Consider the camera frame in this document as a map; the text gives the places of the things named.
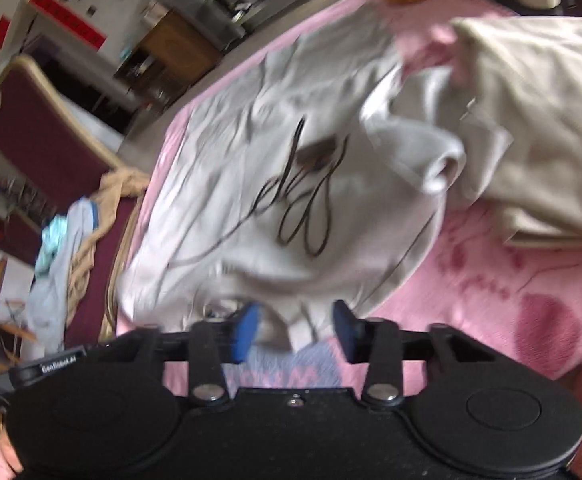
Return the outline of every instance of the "chair backrest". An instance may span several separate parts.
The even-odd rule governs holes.
[[[18,56],[0,75],[0,151],[65,212],[124,163],[66,107],[40,67]]]

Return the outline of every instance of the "gray cloth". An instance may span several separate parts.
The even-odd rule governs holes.
[[[74,203],[66,216],[67,230],[49,273],[39,277],[26,300],[28,328],[44,346],[46,354],[64,348],[66,325],[66,294],[71,259],[82,240],[93,232],[93,207],[82,198]]]
[[[124,313],[177,331],[255,300],[267,307],[258,339],[293,350],[332,333],[334,300],[370,314],[429,252],[449,186],[460,175],[458,193],[474,200],[507,146],[498,128],[476,128],[471,95],[450,87],[448,67],[401,86],[401,65],[393,35],[365,6],[268,54],[201,102],[120,279]],[[301,117],[300,148],[334,136],[339,153],[345,137],[349,142],[330,181],[330,208],[323,188],[311,210],[314,247],[333,213],[324,252],[306,254],[302,233],[287,246],[277,242],[288,206],[278,203],[209,253],[281,173]],[[324,171],[296,193],[314,189]],[[290,210],[287,229],[301,220],[306,202]]]
[[[508,243],[582,246],[582,18],[454,21],[476,107],[513,137],[485,196]]]

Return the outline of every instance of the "metal screw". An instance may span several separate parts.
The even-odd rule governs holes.
[[[305,402],[302,400],[298,394],[293,394],[289,400],[287,400],[287,406],[289,408],[301,408],[305,405]]]
[[[367,394],[374,399],[382,400],[383,402],[390,402],[397,399],[400,392],[398,391],[398,388],[392,384],[378,383],[369,386]]]
[[[225,389],[217,384],[200,384],[193,388],[193,395],[200,400],[205,400],[206,402],[213,402],[214,400],[221,399],[225,394]]]

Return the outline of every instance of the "beige fabric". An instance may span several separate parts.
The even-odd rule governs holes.
[[[116,251],[116,259],[111,269],[111,275],[108,277],[108,286],[106,288],[106,303],[104,304],[104,316],[102,317],[102,325],[100,326],[99,341],[107,341],[113,339],[116,335],[117,326],[117,299],[116,299],[116,284],[117,279],[126,265],[126,258],[131,250],[131,241],[133,240],[133,232],[137,225],[137,220],[140,216],[140,209],[142,208],[142,200],[135,203],[135,208],[124,228],[124,234],[120,240],[120,245]]]
[[[582,246],[582,18],[455,20],[476,106],[513,143],[485,196],[512,243]]]
[[[120,198],[140,196],[148,185],[149,176],[132,168],[120,168],[102,176],[100,190],[90,197],[98,205],[98,228],[82,242],[71,261],[67,292],[67,325],[73,320],[78,303],[86,294],[88,277],[94,264],[95,246],[116,221]]]

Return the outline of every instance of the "floor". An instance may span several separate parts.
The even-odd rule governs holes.
[[[244,41],[244,43],[227,54],[215,70],[211,71],[205,78],[190,88],[189,91],[187,91],[173,106],[166,110],[161,117],[149,124],[147,124],[147,120],[144,120],[142,124],[136,124],[133,131],[131,131],[122,142],[122,146],[117,154],[130,166],[135,166],[140,170],[150,173],[153,170],[160,153],[167,127],[184,105],[190,102],[197,95],[201,94],[227,73],[231,72],[232,69],[255,54],[274,38],[277,38],[280,34],[286,32],[294,25],[300,23],[316,12],[329,7],[337,1],[338,0],[310,0],[296,9],[291,10],[274,23],[271,23],[262,30],[253,34],[250,38]]]

